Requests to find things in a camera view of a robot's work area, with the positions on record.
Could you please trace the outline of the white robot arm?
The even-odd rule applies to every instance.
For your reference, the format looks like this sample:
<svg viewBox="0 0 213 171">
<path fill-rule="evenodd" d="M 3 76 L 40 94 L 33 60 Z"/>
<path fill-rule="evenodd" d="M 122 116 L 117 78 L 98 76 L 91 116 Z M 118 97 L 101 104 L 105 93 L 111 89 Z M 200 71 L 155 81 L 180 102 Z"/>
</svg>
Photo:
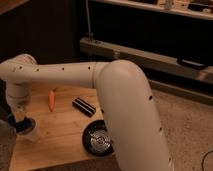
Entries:
<svg viewBox="0 0 213 171">
<path fill-rule="evenodd" d="M 122 171 L 175 171 L 153 94 L 133 62 L 39 65 L 22 54 L 0 63 L 6 99 L 12 109 L 28 103 L 29 84 L 48 82 L 94 88 Z"/>
</svg>

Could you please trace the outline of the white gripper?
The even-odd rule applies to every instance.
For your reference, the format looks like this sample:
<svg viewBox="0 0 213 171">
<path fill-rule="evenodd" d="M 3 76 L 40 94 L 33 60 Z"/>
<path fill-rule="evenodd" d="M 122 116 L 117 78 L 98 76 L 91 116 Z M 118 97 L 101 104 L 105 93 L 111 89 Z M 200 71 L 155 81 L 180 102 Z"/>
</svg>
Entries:
<svg viewBox="0 0 213 171">
<path fill-rule="evenodd" d="M 15 100 L 9 103 L 12 110 L 12 114 L 15 116 L 17 122 L 23 121 L 27 115 L 27 109 L 29 102 L 27 100 Z"/>
</svg>

